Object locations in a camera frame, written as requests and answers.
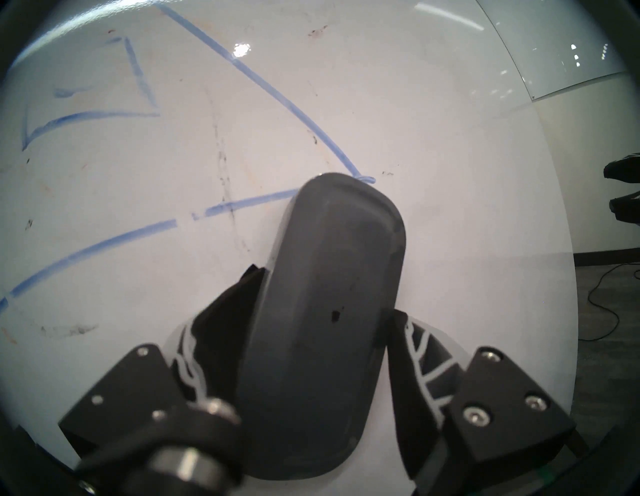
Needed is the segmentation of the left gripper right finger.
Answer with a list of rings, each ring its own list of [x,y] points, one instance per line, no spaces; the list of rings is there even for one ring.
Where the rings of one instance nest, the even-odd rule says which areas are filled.
[[[491,345],[469,353],[394,310],[387,358],[412,495],[467,495],[506,483],[551,461],[575,432],[556,400]]]

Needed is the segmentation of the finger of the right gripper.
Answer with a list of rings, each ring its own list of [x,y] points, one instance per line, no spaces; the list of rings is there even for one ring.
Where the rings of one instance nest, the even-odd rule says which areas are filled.
[[[615,215],[617,221],[639,225],[639,193],[631,193],[610,200],[610,211]]]
[[[604,167],[604,177],[624,183],[640,183],[640,155],[631,153]]]

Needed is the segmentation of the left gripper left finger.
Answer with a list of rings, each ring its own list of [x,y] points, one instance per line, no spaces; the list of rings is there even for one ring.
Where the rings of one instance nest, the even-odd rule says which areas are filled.
[[[247,438],[236,392],[265,275],[251,265],[178,328],[169,353],[137,345],[63,416],[87,495],[229,495],[241,486]]]

